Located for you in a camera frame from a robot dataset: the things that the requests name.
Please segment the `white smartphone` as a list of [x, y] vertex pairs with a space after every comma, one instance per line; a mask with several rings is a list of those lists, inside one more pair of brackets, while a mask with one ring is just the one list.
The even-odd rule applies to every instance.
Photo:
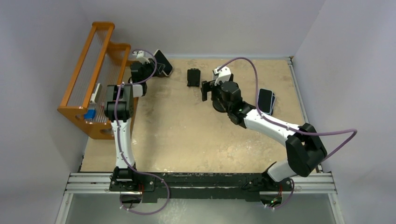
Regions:
[[165, 65], [165, 69], [164, 69], [164, 73], [166, 74], [165, 77], [169, 77], [173, 72], [174, 67], [167, 59], [165, 54], [160, 49], [157, 49], [154, 53], [154, 58], [156, 59], [157, 63], [163, 63]]

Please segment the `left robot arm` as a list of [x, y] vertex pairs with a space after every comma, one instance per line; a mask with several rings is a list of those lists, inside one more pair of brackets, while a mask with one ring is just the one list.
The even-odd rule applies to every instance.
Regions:
[[147, 93], [147, 81], [161, 72], [161, 66], [156, 59], [133, 62], [130, 65], [132, 75], [128, 83], [121, 82], [106, 88], [104, 114], [111, 123], [116, 149], [113, 179], [121, 179], [121, 185], [128, 191], [139, 186], [139, 178], [134, 174], [145, 174], [136, 170], [131, 146], [134, 100]]

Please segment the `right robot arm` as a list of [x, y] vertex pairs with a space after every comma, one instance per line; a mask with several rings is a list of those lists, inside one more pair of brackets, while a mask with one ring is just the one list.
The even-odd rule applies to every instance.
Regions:
[[232, 123], [262, 133], [285, 147], [286, 159], [275, 162], [263, 172], [262, 183], [266, 189], [273, 190], [282, 180], [295, 175], [307, 177], [327, 156], [327, 150], [312, 125], [299, 126], [262, 114], [255, 106], [243, 101], [237, 83], [225, 81], [216, 85], [215, 81], [203, 81], [203, 101], [207, 100], [208, 92], [216, 110], [225, 112]]

